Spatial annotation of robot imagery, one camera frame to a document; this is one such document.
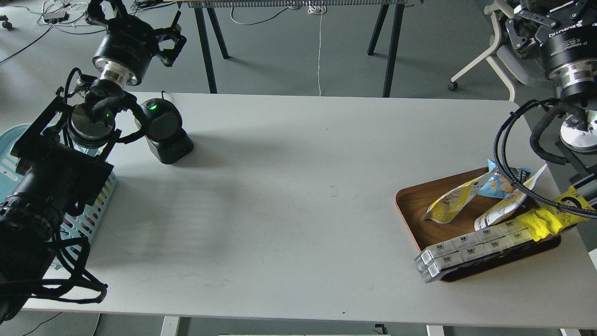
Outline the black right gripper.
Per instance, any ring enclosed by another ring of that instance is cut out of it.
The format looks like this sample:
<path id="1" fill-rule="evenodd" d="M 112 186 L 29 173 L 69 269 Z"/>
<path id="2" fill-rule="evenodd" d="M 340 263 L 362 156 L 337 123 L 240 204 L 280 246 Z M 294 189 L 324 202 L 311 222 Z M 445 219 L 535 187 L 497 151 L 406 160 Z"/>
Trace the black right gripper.
<path id="1" fill-rule="evenodd" d="M 566 64 L 596 60 L 594 0 L 520 0 L 521 13 L 505 21 L 514 49 L 537 43 L 544 74 Z"/>

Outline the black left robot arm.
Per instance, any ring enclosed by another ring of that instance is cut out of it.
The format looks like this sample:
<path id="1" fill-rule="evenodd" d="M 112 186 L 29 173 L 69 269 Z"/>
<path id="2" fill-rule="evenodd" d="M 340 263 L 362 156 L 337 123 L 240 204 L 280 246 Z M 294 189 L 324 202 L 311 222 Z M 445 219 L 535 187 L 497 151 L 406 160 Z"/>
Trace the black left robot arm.
<path id="1" fill-rule="evenodd" d="M 29 299 L 66 302 L 75 287 L 97 296 L 74 303 L 99 303 L 107 285 L 86 270 L 88 238 L 60 238 L 64 217 L 79 217 L 103 190 L 113 166 L 107 156 L 117 143 L 146 138 L 163 164 L 173 164 L 194 148 L 180 112 L 164 98 L 142 104 L 125 86 L 141 84 L 152 58 L 167 67 L 179 56 L 186 37 L 177 12 L 166 28 L 130 15 L 121 0 L 111 0 L 107 19 L 100 0 L 89 2 L 90 25 L 106 28 L 92 62 L 97 77 L 73 68 L 64 91 L 56 94 L 13 145 L 16 173 L 22 176 L 1 203 L 1 321 L 13 319 Z M 73 75 L 80 74 L 69 90 Z"/>

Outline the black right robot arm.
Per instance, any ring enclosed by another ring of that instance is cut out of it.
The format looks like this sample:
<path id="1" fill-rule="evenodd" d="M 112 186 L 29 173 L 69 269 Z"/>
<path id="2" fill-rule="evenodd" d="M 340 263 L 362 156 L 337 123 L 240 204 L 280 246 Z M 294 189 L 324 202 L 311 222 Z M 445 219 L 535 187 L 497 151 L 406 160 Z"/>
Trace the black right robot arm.
<path id="1" fill-rule="evenodd" d="M 555 97 L 529 100 L 510 113 L 494 141 L 494 160 L 499 171 L 516 188 L 534 200 L 555 209 L 596 217 L 596 167 L 587 166 L 579 155 L 596 153 L 596 2 L 594 0 L 522 0 L 519 9 L 499 0 L 496 6 L 507 16 L 509 40 L 515 50 L 531 42 L 539 46 L 544 76 L 555 86 Z M 531 149 L 541 159 L 558 165 L 570 164 L 576 175 L 573 189 L 590 209 L 576 209 L 550 201 L 525 187 L 506 160 L 511 128 L 530 109 L 541 107 L 543 117 L 529 137 Z"/>

